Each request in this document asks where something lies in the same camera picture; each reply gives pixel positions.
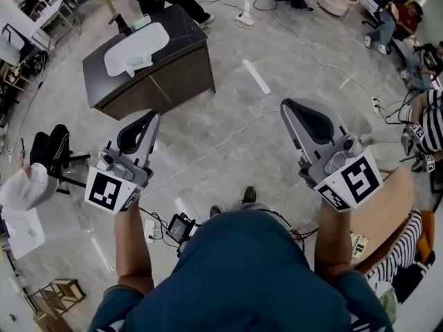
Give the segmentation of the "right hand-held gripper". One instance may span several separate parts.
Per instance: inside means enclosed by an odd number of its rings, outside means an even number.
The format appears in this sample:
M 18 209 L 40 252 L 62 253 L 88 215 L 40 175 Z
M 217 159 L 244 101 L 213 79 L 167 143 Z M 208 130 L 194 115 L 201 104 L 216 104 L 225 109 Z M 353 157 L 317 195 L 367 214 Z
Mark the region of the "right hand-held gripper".
M 280 114 L 302 152 L 300 176 L 337 212 L 355 210 L 383 185 L 370 150 L 361 148 L 334 110 L 322 102 L 286 98 Z

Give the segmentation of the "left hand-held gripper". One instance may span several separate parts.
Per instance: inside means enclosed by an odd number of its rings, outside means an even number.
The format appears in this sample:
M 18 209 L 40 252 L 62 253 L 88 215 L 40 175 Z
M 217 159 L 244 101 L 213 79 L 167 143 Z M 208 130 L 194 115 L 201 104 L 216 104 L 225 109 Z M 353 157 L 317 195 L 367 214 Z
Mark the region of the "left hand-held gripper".
M 87 203 L 112 214 L 132 206 L 153 176 L 149 156 L 160 121 L 159 113 L 137 111 L 111 128 L 97 165 L 89 168 L 84 195 Z

